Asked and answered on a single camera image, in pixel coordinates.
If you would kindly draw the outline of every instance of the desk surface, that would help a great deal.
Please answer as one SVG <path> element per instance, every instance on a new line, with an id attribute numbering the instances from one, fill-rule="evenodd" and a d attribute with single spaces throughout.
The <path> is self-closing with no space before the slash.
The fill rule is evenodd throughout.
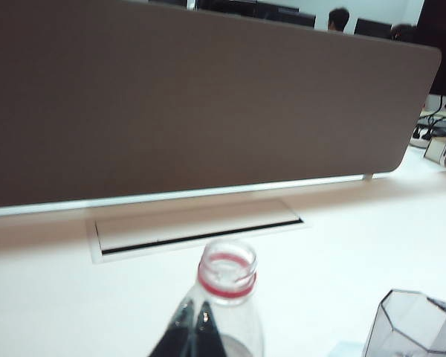
<path id="1" fill-rule="evenodd" d="M 203 247 L 93 264 L 85 221 L 267 198 L 306 226 L 234 235 L 259 257 L 266 356 L 363 343 L 391 288 L 446 300 L 446 172 L 420 153 L 371 181 L 0 217 L 0 356 L 146 356 Z"/>

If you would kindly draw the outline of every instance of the computer monitor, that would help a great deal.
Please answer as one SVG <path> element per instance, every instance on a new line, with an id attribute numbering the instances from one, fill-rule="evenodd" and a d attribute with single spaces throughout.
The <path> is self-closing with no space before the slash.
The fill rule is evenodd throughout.
<path id="1" fill-rule="evenodd" d="M 446 0 L 426 0 L 421 10 L 415 42 L 437 47 L 442 61 L 430 93 L 446 96 Z"/>
<path id="2" fill-rule="evenodd" d="M 187 7 L 187 0 L 149 0 L 149 2 Z"/>
<path id="3" fill-rule="evenodd" d="M 217 11 L 219 13 L 232 13 L 235 15 L 254 17 L 256 13 L 256 0 L 199 0 L 197 8 Z"/>
<path id="4" fill-rule="evenodd" d="M 295 12 L 299 11 L 297 7 L 287 7 L 258 1 L 258 3 L 256 4 L 256 17 L 258 19 L 278 21 L 279 9 L 285 9 Z"/>
<path id="5" fill-rule="evenodd" d="M 383 22 L 376 22 L 367 19 L 358 19 L 354 33 L 357 35 L 387 39 L 390 36 L 391 29 L 391 24 L 384 24 Z"/>
<path id="6" fill-rule="evenodd" d="M 300 13 L 299 11 L 289 11 L 286 9 L 279 9 L 279 21 L 287 22 L 289 24 L 308 26 L 314 28 L 315 16 L 307 13 Z"/>
<path id="7" fill-rule="evenodd" d="M 276 4 L 258 2 L 256 5 L 256 17 L 278 22 L 287 22 L 311 28 L 315 25 L 315 16 L 300 13 L 295 7 L 280 6 Z"/>

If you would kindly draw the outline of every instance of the dark hair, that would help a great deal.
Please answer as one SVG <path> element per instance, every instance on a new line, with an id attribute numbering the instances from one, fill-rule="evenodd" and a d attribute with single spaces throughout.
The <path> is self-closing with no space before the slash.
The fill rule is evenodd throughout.
<path id="1" fill-rule="evenodd" d="M 345 7 L 339 7 L 329 13 L 329 25 L 334 23 L 338 31 L 343 31 L 347 22 L 349 22 L 349 11 Z"/>
<path id="2" fill-rule="evenodd" d="M 402 42 L 413 42 L 415 39 L 416 26 L 400 24 L 392 27 L 390 39 Z"/>

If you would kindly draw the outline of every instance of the desk divider panel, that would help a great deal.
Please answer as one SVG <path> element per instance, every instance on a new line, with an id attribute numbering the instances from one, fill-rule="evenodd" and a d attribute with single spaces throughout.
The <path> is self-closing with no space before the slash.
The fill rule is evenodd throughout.
<path id="1" fill-rule="evenodd" d="M 0 207 L 390 171 L 432 48 L 118 0 L 0 0 Z"/>

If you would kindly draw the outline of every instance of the desk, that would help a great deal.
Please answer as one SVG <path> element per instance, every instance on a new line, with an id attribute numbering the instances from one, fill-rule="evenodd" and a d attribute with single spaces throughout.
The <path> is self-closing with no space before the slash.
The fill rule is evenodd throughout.
<path id="1" fill-rule="evenodd" d="M 234 235 L 259 257 L 266 356 L 363 343 L 391 288 L 446 300 L 446 172 L 426 163 L 371 181 L 0 217 L 0 357 L 146 356 L 161 336 L 203 247 L 92 264 L 87 219 L 268 198 L 306 225 Z"/>

